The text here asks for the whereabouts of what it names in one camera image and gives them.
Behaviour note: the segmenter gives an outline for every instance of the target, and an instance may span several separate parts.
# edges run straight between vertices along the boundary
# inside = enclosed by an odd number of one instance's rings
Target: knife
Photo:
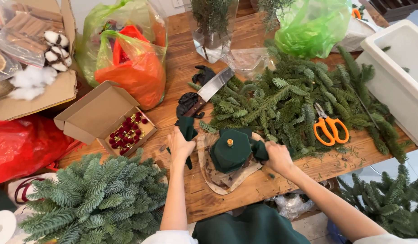
[[[215,75],[197,92],[198,101],[183,116],[193,117],[233,76],[234,71],[230,67],[223,69],[221,72]]]

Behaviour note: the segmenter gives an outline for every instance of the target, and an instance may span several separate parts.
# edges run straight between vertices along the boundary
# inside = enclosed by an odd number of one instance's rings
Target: box
[[[139,103],[118,85],[112,81],[103,82],[55,117],[55,125],[67,136],[87,144],[97,140],[108,153],[119,155],[119,149],[113,149],[109,144],[109,135],[127,117],[141,110],[137,107]],[[144,137],[123,156],[129,156],[158,130],[144,113],[142,115],[149,121],[145,125],[138,124]]]
[[[383,52],[386,46],[391,49]],[[365,38],[361,47],[364,52],[357,62],[375,67],[375,77],[366,86],[418,146],[418,26],[400,20]]]
[[[32,7],[61,13],[71,55],[76,35],[75,19],[70,0],[61,0],[61,8],[55,0],[16,0]],[[31,101],[4,98],[0,100],[0,120],[20,118],[76,98],[76,73],[73,70],[59,73],[57,80],[45,87],[45,92]]]

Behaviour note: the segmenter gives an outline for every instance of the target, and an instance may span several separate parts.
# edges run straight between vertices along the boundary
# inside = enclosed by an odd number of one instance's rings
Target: wooden crate
[[[370,4],[388,22],[405,19],[418,9],[418,0],[370,0]]]

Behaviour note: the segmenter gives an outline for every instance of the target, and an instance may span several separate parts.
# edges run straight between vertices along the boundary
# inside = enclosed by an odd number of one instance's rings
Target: cardboard
[[[70,54],[73,55],[76,35],[75,18],[73,17],[70,0],[61,0],[61,8],[56,0],[16,0],[32,7],[61,13],[64,31],[69,39]],[[57,80],[46,86],[45,92],[32,101],[4,98],[0,100],[0,120],[12,120],[38,111],[65,103],[76,98],[76,73],[73,70],[61,72]]]
[[[105,81],[90,91],[79,101],[54,118],[55,125],[67,136],[91,144],[97,140],[110,154],[119,155],[119,149],[113,149],[109,144],[109,135],[117,130],[127,117],[141,112],[139,103],[119,84]],[[141,112],[149,122],[139,123],[144,136],[123,156],[129,156],[140,147],[158,129]]]

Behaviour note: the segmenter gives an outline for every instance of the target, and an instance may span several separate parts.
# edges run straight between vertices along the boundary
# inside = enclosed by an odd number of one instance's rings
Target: evergreen bundle
[[[250,128],[268,140],[292,147],[293,159],[331,149],[345,153],[347,149],[341,144],[324,146],[316,140],[313,125],[317,118],[314,103],[317,102],[329,117],[339,118],[348,130],[366,129],[381,153],[392,153],[401,163],[406,161],[407,142],[397,142],[399,135],[392,126],[394,117],[386,105],[370,97],[365,86],[375,75],[373,66],[363,64],[360,68],[351,54],[339,47],[346,67],[337,64],[336,69],[329,72],[322,62],[282,53],[273,40],[266,40],[265,46],[277,61],[276,70],[266,68],[254,81],[231,78],[211,98],[214,118],[209,124],[200,121],[201,128],[210,133]],[[190,86],[196,90],[201,88],[194,83]],[[329,141],[323,133],[320,137]],[[341,128],[339,137],[345,138]]]
[[[36,192],[27,202],[37,213],[20,223],[30,234],[24,241],[57,239],[58,244],[126,244],[159,230],[168,186],[159,183],[166,170],[153,158],[90,154],[57,171],[58,182],[33,181]]]
[[[338,177],[344,188],[340,188],[340,197],[389,233],[400,238],[418,238],[418,179],[410,183],[404,165],[399,165],[396,179],[386,172],[382,174],[382,182],[366,183],[357,174],[352,179],[354,186],[350,187]]]

